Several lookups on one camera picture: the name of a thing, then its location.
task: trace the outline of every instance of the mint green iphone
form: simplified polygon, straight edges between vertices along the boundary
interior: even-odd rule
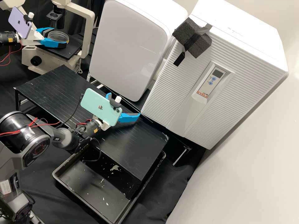
[[[105,121],[110,126],[116,125],[122,113],[121,108],[114,110],[109,100],[89,88],[85,91],[81,100],[81,107]]]

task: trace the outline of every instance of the orange label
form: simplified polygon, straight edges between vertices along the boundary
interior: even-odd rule
[[[208,98],[208,95],[205,93],[200,92],[199,90],[197,91],[197,94],[203,96],[204,98]]]

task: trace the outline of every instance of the control panel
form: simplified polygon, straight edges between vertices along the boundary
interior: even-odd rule
[[[225,74],[226,71],[222,70],[221,68],[214,67],[196,93],[204,98],[208,98]]]

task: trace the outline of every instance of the plastic tray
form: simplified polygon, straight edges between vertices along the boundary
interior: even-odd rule
[[[120,224],[166,157],[166,154],[163,151],[159,154],[157,160],[149,170],[145,181],[137,191],[136,196],[132,200],[129,200],[123,192],[101,176],[100,173],[95,172],[88,163],[82,163],[82,158],[86,157],[86,154],[90,153],[90,150],[87,149],[71,155],[54,170],[52,176],[58,183],[63,185],[101,217],[101,219],[110,224]],[[105,163],[105,160],[107,160],[107,163],[111,162],[108,157],[102,158],[100,161],[101,163]],[[120,178],[120,181],[124,182],[124,185],[127,185],[127,181],[130,180]]]

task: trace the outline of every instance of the white knob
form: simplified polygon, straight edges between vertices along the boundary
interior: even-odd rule
[[[115,102],[120,103],[120,102],[121,102],[121,97],[120,97],[120,96],[117,96],[117,97],[115,98]]]
[[[29,13],[28,13],[28,17],[29,17],[30,19],[33,19],[33,17],[34,17],[34,13],[33,13],[33,12],[29,12]]]

